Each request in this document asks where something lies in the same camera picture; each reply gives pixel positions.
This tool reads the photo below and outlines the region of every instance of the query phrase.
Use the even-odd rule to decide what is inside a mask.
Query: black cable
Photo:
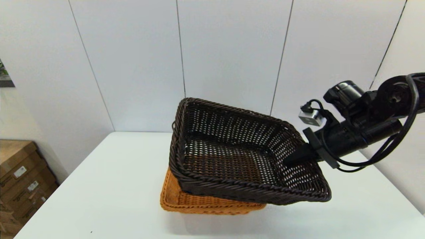
[[[316,103],[319,105],[320,110],[322,110],[322,111],[324,111],[324,110],[325,110],[325,109],[323,108],[323,105],[322,105],[322,103],[320,102],[320,100],[312,99],[312,100],[308,101],[308,102],[307,102],[307,104],[311,104],[312,102],[316,102]]]
[[[425,76],[425,73],[414,73],[414,74],[409,74],[406,76],[406,81],[407,81],[407,84],[409,85],[409,88],[411,90],[411,95],[412,95],[411,108],[409,111],[409,115],[407,116],[406,122],[404,123],[400,132],[398,134],[395,134],[389,137],[387,141],[381,146],[381,148],[370,158],[370,160],[365,162],[360,162],[360,163],[353,163],[353,162],[347,162],[345,160],[342,160],[339,157],[337,157],[335,154],[333,154],[329,150],[329,147],[327,146],[325,137],[324,137],[324,131],[325,131],[325,128],[327,128],[327,124],[325,125],[325,127],[323,127],[323,130],[321,132],[321,139],[322,139],[325,150],[338,162],[343,163],[347,166],[352,166],[352,167],[369,166],[379,162],[380,160],[388,156],[400,144],[400,142],[403,140],[403,138],[406,136],[407,132],[409,131],[410,127],[412,126],[413,121],[415,120],[418,107],[419,107],[419,92],[413,80],[413,77],[416,77],[416,76]]]
[[[344,173],[354,173],[354,172],[360,171],[364,168],[365,167],[359,167],[359,168],[356,168],[356,169],[353,169],[353,170],[345,170],[345,169],[342,169],[342,168],[337,168],[337,169],[341,172],[344,172]]]

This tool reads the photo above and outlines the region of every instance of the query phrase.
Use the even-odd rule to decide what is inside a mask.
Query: orange wicker basket
[[[166,211],[181,213],[238,215],[263,209],[266,204],[240,202],[211,196],[194,196],[183,192],[177,179],[167,170],[161,192],[161,207]]]

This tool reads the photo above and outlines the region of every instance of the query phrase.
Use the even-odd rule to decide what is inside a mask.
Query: dark brown wicker basket
[[[170,170],[183,191],[245,202],[327,202],[331,190],[315,161],[282,161],[304,143],[288,122],[206,100],[177,109]]]

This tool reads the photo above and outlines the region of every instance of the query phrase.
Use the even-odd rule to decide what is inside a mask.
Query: woven pattern
[[[247,214],[266,206],[265,204],[239,202],[211,196],[194,196],[185,193],[180,189],[177,179],[170,170],[167,171],[165,176],[160,203],[166,211],[216,215]]]
[[[173,127],[170,169],[183,191],[277,205],[331,198],[315,161],[283,164],[304,143],[288,122],[185,98]]]

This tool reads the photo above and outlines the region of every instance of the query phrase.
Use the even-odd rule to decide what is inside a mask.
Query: white table
[[[346,174],[321,163],[333,194],[326,203],[267,205],[238,216],[166,212],[159,195],[170,139],[110,134],[15,239],[425,238],[425,218],[375,167]]]

